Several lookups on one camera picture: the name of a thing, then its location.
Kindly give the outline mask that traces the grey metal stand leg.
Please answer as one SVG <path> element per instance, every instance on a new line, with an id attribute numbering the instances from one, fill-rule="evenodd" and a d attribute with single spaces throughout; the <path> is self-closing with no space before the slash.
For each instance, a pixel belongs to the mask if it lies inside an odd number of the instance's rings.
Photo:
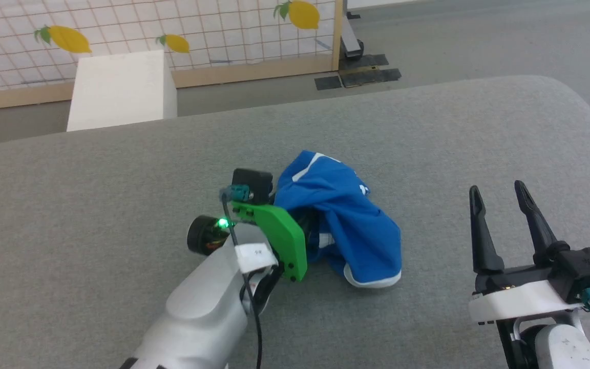
<path id="1" fill-rule="evenodd" d="M 360 60 L 364 55 L 364 44 L 356 37 L 353 28 L 351 27 L 351 19 L 359 19 L 359 15 L 352 14 L 346 11 L 344 18 L 342 18 L 342 51 L 346 60 Z"/>

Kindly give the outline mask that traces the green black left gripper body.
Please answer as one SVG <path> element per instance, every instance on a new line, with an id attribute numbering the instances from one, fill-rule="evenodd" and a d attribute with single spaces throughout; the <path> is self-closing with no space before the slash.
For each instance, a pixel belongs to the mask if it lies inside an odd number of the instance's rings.
<path id="1" fill-rule="evenodd" d="M 209 256 L 229 246 L 241 272 L 280 266 L 283 276 L 302 282 L 308 270 L 302 227 L 283 208 L 244 202 L 223 203 L 220 217 L 200 215 L 187 232 L 187 247 L 195 254 Z"/>

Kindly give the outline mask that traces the blue garment with white trim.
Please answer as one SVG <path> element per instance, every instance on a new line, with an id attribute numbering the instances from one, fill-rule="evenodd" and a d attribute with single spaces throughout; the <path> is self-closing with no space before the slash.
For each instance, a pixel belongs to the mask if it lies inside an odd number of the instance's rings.
<path id="1" fill-rule="evenodd" d="M 309 262 L 328 262 L 353 287 L 387 288 L 402 276 L 401 230 L 369 194 L 351 167 L 303 150 L 277 180 L 275 204 L 304 228 Z"/>

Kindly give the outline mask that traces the white box pedestal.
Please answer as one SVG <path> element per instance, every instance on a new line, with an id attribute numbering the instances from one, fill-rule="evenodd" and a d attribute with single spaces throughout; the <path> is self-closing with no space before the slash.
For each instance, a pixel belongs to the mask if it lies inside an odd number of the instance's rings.
<path id="1" fill-rule="evenodd" d="M 178 116 L 177 89 L 163 51 L 81 58 L 67 131 Z"/>

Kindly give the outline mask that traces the yellow lemon sticker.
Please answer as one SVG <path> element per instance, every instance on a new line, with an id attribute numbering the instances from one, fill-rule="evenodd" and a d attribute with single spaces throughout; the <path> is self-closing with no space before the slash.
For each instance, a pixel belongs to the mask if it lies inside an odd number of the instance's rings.
<path id="1" fill-rule="evenodd" d="M 89 40 L 79 31 L 65 26 L 44 26 L 33 32 L 36 42 L 55 45 L 73 54 L 91 53 Z"/>
<path id="2" fill-rule="evenodd" d="M 155 42 L 167 47 L 173 52 L 188 54 L 190 52 L 189 42 L 182 36 L 176 34 L 164 34 L 155 38 Z"/>
<path id="3" fill-rule="evenodd" d="M 288 0 L 280 3 L 272 12 L 272 16 L 279 15 L 283 21 L 290 19 L 293 26 L 302 30 L 317 30 L 321 19 L 318 8 L 303 0 Z"/>

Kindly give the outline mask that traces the black floor mat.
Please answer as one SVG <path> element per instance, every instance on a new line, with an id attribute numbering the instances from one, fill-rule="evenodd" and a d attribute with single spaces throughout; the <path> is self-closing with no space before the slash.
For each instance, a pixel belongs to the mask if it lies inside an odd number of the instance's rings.
<path id="1" fill-rule="evenodd" d="M 361 57 L 343 58 L 339 61 L 339 70 L 357 69 L 372 66 L 387 66 L 389 62 L 384 54 L 364 54 Z"/>
<path id="2" fill-rule="evenodd" d="M 351 88 L 398 81 L 402 77 L 402 73 L 398 68 L 380 69 L 377 66 L 368 66 L 339 71 L 339 77 L 344 87 Z"/>
<path id="3" fill-rule="evenodd" d="M 325 76 L 314 79 L 314 86 L 318 91 L 340 89 L 343 87 L 342 80 L 338 75 Z"/>

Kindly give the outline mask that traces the grid partition with wooden frame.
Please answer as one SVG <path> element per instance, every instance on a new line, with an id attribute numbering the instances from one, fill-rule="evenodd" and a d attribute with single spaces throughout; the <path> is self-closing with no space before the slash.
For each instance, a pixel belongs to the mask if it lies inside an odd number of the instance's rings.
<path id="1" fill-rule="evenodd" d="M 272 16 L 288 0 L 0 0 L 0 108 L 72 98 L 81 58 L 160 50 L 176 87 L 336 71 L 346 0 L 303 0 L 318 8 L 317 30 Z M 36 42 L 33 32 L 65 26 L 92 52 Z M 155 42 L 184 37 L 188 54 Z"/>

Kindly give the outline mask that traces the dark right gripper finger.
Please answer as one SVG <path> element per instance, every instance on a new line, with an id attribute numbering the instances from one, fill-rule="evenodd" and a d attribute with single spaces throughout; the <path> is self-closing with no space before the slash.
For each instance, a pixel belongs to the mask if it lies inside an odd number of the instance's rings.
<path id="1" fill-rule="evenodd" d="M 536 266 L 550 266 L 560 252 L 570 250 L 566 241 L 558 240 L 522 180 L 514 182 L 518 206 L 525 215 L 534 246 Z"/>
<path id="2" fill-rule="evenodd" d="M 486 222 L 486 206 L 478 186 L 469 189 L 473 271 L 478 275 L 503 273 L 505 264 L 495 250 Z"/>

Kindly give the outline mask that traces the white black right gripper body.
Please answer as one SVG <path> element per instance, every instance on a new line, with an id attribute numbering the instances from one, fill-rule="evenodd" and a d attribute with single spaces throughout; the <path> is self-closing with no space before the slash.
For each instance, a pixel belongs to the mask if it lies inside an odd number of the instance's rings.
<path id="1" fill-rule="evenodd" d="M 582 308 L 582 303 L 567 303 L 552 287 L 550 266 L 519 266 L 503 270 L 473 269 L 475 291 L 468 303 L 473 322 L 539 316 Z"/>

